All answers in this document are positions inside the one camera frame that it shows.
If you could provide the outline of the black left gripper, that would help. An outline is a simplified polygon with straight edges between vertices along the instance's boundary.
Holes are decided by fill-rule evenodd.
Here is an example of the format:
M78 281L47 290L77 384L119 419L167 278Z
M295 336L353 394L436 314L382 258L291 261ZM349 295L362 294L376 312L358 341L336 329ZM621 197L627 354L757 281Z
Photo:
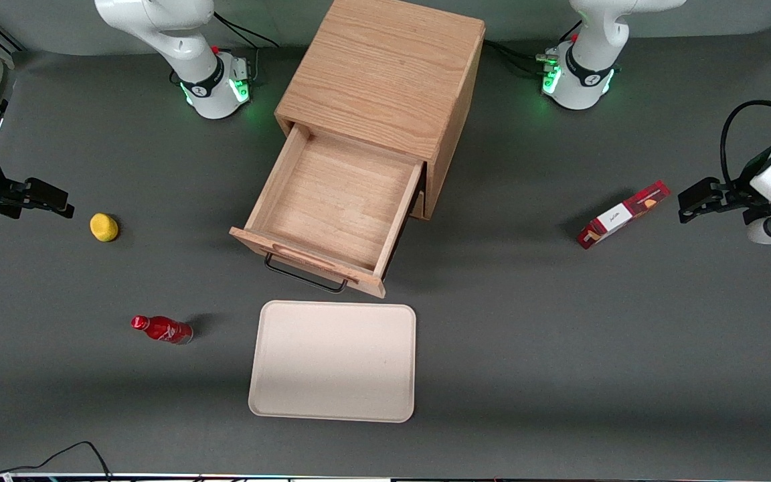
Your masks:
M720 183L705 177L677 195L679 222L686 224L696 217L720 210L744 210L744 225L771 216L771 202L746 181Z

